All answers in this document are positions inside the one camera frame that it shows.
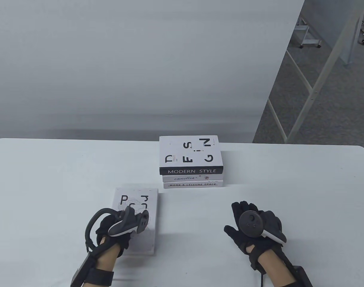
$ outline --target black book spine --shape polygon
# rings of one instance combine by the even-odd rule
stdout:
[[[160,167],[160,175],[221,175],[222,166],[214,167]]]

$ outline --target table top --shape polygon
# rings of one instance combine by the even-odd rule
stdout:
[[[163,190],[158,142],[0,139],[0,286],[68,286],[119,186],[159,188],[158,234],[154,256],[117,260],[113,286],[259,286],[223,232],[241,200],[280,217],[314,286],[364,285],[363,148],[220,145],[225,187]]]

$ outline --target glove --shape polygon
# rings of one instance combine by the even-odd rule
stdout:
[[[280,220],[272,213],[272,211],[264,212],[262,210],[258,210],[258,208],[254,204],[252,203],[248,204],[246,201],[234,202],[231,205],[231,207],[232,207],[232,212],[234,213],[234,219],[236,226],[238,227],[238,230],[236,230],[232,226],[226,225],[224,227],[224,232],[231,237],[234,243],[239,247],[239,249],[244,254],[250,255],[251,267],[254,270],[260,271],[262,274],[265,274],[264,269],[257,262],[259,256],[269,249],[274,249],[274,248],[281,249],[281,245],[268,237],[262,237],[262,236],[257,238],[248,237],[239,229],[239,218],[243,214],[243,212],[248,210],[253,210],[257,212],[263,218],[264,221],[266,220],[269,225],[273,225],[281,230]],[[246,251],[246,247],[249,247],[251,245],[255,245],[255,247],[249,254]]]
[[[108,231],[111,226],[117,223],[116,217],[114,215],[106,216],[100,224],[100,228],[98,228],[95,232],[97,234],[97,243],[100,245],[101,240],[104,236],[109,236]],[[121,250],[118,254],[118,257],[120,257],[123,254],[124,249],[128,249],[129,247],[129,240],[131,237],[131,233],[125,233],[117,237],[110,237],[110,240],[114,240],[117,244],[119,244]]]

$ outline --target white wall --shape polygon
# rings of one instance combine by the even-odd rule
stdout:
[[[0,0],[0,138],[251,142],[302,4]]]

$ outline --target white metal frame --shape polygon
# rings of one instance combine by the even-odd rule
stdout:
[[[308,112],[311,109],[316,97],[319,95],[321,88],[323,87],[325,81],[327,80],[329,74],[332,71],[333,66],[335,65],[337,59],[339,58],[339,55],[342,52],[343,47],[345,45],[345,41],[347,40],[347,38],[350,35],[352,35],[354,33],[355,28],[356,28],[356,22],[360,18],[360,15],[361,15],[360,10],[355,10],[350,15],[349,20],[347,21],[342,32],[340,33],[340,36],[339,36],[338,40],[336,41],[336,43],[331,51],[331,54],[329,55],[327,61],[325,62],[325,65],[324,65],[322,71],[320,72],[320,75],[317,78],[315,85],[313,87],[310,85],[310,83],[308,82],[308,80],[306,79],[306,77],[304,76],[304,74],[302,73],[300,68],[298,67],[298,65],[295,63],[295,60],[292,58],[290,52],[288,52],[288,50],[286,51],[286,54],[291,59],[291,63],[293,65],[295,71],[298,73],[299,78],[302,80],[305,87],[307,88],[309,95],[307,97],[307,100],[305,101],[305,104],[304,104],[298,118],[296,119],[296,122],[294,123],[290,133],[288,134],[288,136],[284,132],[284,129],[279,121],[278,115],[276,114],[276,112],[271,104],[271,101],[269,99],[267,100],[268,107],[272,112],[272,116],[274,117],[274,120],[284,139],[285,144],[291,143],[293,141],[293,139],[295,138],[296,134],[298,133],[301,125],[303,124],[303,122],[305,120],[305,117],[308,115]]]

